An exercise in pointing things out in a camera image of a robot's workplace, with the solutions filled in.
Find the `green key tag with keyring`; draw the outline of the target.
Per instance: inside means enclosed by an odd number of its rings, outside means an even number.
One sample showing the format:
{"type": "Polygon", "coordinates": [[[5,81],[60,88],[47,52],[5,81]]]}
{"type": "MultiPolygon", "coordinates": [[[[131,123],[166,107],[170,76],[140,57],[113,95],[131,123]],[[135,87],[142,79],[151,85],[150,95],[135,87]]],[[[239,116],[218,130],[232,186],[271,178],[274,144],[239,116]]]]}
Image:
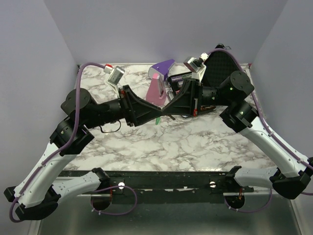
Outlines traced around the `green key tag with keyring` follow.
{"type": "MultiPolygon", "coordinates": [[[[168,115],[167,117],[170,118],[171,120],[176,120],[172,115],[168,115]]],[[[156,118],[155,125],[159,125],[161,123],[161,118],[164,118],[164,116],[156,118]]]]}

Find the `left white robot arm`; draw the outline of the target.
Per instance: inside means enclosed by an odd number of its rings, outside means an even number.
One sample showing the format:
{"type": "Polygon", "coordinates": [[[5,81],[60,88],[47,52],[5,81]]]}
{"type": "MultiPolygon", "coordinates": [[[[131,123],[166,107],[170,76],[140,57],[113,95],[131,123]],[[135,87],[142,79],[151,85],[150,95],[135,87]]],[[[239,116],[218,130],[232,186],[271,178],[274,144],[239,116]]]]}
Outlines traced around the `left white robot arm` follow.
{"type": "Polygon", "coordinates": [[[65,183],[54,182],[93,140],[92,128],[122,119],[130,126],[138,126],[162,114],[159,107],[139,98],[128,86],[119,90],[116,99],[104,103],[97,103],[86,89],[75,89],[67,95],[61,108],[67,117],[50,136],[39,161],[19,185],[4,191],[11,203],[10,219],[15,223],[42,220],[67,199],[85,192],[104,193],[111,187],[109,176],[100,168],[65,183]]]}

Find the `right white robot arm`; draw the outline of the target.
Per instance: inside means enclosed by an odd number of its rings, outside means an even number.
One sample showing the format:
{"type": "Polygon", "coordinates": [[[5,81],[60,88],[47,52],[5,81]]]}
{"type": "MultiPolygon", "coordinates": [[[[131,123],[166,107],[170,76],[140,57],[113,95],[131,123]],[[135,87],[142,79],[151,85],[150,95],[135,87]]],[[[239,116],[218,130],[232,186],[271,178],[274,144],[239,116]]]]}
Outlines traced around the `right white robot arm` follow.
{"type": "Polygon", "coordinates": [[[227,127],[253,142],[276,165],[267,169],[234,167],[225,179],[225,187],[231,192],[247,186],[271,188],[285,198],[295,199],[311,181],[313,160],[276,135],[260,111],[245,101],[253,91],[250,78],[242,70],[232,72],[217,87],[206,87],[201,80],[188,78],[162,108],[162,115],[196,116],[203,106],[225,106],[220,117],[227,127]]]}

